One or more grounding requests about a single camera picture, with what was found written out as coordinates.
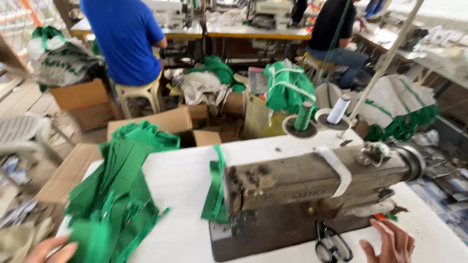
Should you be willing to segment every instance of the black scissors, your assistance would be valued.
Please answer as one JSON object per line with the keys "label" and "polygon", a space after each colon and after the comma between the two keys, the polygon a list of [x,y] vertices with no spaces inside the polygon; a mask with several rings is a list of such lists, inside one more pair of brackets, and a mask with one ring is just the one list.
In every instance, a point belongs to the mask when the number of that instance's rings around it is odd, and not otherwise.
{"label": "black scissors", "polygon": [[[323,221],[315,221],[315,229],[317,230],[317,242],[315,243],[315,252],[317,257],[324,263],[337,263],[338,259],[342,259],[345,262],[348,262],[352,259],[352,251],[348,246],[346,241],[341,237],[341,235],[336,232],[333,228],[325,225]],[[333,242],[338,241],[341,243],[341,247],[346,249],[347,253],[342,253],[342,251],[335,245]],[[320,257],[318,250],[322,248],[326,252],[325,257]]]}

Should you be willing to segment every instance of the green fabric stack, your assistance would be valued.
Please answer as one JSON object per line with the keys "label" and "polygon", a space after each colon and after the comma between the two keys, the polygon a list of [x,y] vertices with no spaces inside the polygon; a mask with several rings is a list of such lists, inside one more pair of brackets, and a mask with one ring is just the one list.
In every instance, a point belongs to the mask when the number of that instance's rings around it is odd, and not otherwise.
{"label": "green fabric stack", "polygon": [[266,106],[273,111],[298,113],[303,102],[311,101],[315,109],[314,86],[300,67],[289,66],[286,61],[278,61],[265,68],[263,74],[268,77]]}
{"label": "green fabric stack", "polygon": [[202,63],[204,67],[189,69],[187,73],[213,71],[221,83],[230,85],[234,92],[242,93],[245,90],[245,85],[235,80],[233,71],[228,65],[221,62],[220,57],[206,56]]}
{"label": "green fabric stack", "polygon": [[229,223],[226,206],[223,198],[223,169],[226,168],[223,153],[219,145],[214,145],[218,154],[218,161],[210,162],[210,173],[212,177],[210,189],[205,199],[201,218],[216,221],[219,224]]}
{"label": "green fabric stack", "polygon": [[168,212],[154,204],[141,171],[148,155],[164,147],[119,139],[100,146],[103,164],[69,193],[70,241],[79,242],[70,262],[126,262]]}
{"label": "green fabric stack", "polygon": [[177,150],[180,148],[180,137],[168,132],[158,131],[159,126],[147,120],[139,124],[131,122],[123,125],[111,134],[112,138],[139,142],[151,146],[152,153]]}

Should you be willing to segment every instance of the black shirt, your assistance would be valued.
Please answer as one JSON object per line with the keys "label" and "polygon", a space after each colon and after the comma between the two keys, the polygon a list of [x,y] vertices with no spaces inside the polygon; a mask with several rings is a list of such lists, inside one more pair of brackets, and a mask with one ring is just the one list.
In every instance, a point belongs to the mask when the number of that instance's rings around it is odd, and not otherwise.
{"label": "black shirt", "polygon": [[313,50],[327,51],[335,35],[335,31],[346,6],[346,1],[349,1],[348,11],[344,17],[340,35],[336,41],[335,47],[339,47],[339,40],[343,38],[351,38],[352,27],[356,20],[356,8],[352,0],[327,0],[323,4],[322,9],[315,21],[312,38],[309,40],[308,46]]}

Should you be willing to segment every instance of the wooden floor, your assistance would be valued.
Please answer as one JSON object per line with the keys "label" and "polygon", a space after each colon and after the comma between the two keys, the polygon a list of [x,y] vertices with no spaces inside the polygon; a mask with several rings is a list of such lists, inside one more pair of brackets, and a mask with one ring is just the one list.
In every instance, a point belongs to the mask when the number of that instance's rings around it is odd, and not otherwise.
{"label": "wooden floor", "polygon": [[[0,117],[7,117],[25,112],[47,115],[59,129],[74,125],[72,119],[70,119],[65,112],[60,112],[53,96],[50,93],[43,94],[39,90],[37,83],[33,80],[27,80],[20,86],[14,88],[13,91],[0,102]],[[75,143],[101,143],[106,140],[106,134],[106,128],[84,134],[76,131],[72,136],[72,141]],[[51,144],[57,139],[57,135],[50,135]],[[72,147],[67,143],[63,143],[54,146],[54,149],[65,158],[71,152]],[[30,183],[28,183],[26,187],[30,196],[35,196],[57,169],[57,166],[42,156],[37,154],[36,157],[39,163],[32,167],[26,167],[27,175],[31,178]],[[41,203],[40,205],[45,207],[44,216],[51,216],[55,227],[58,227],[62,220],[64,206],[51,203]]]}

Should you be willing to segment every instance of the white tape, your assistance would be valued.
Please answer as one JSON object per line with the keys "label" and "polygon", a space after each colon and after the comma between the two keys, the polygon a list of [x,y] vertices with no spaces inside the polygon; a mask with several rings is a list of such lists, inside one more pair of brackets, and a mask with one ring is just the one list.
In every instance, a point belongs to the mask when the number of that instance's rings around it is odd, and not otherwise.
{"label": "white tape", "polygon": [[338,156],[326,146],[315,147],[315,152],[323,157],[340,176],[340,185],[331,197],[341,196],[351,183],[351,172],[344,166]]}

